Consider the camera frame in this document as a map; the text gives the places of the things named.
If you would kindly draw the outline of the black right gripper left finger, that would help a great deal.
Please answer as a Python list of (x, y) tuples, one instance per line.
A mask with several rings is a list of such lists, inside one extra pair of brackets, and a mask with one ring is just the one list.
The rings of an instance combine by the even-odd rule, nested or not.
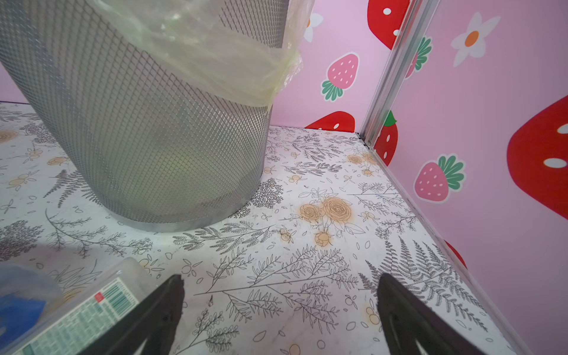
[(171, 276), (81, 353), (169, 354), (180, 324), (184, 297), (182, 276)]

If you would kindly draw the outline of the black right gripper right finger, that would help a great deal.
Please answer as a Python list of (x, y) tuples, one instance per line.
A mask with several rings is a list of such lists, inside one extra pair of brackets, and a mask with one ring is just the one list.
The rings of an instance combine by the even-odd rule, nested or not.
[(377, 307), (391, 354), (482, 354), (395, 277), (384, 273)]

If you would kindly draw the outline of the clear bottle green white label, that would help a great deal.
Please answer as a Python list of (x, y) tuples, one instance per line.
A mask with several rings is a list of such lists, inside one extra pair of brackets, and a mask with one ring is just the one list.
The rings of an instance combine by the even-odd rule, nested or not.
[(156, 289), (133, 258), (99, 275), (84, 291), (1, 350), (2, 354), (79, 354)]

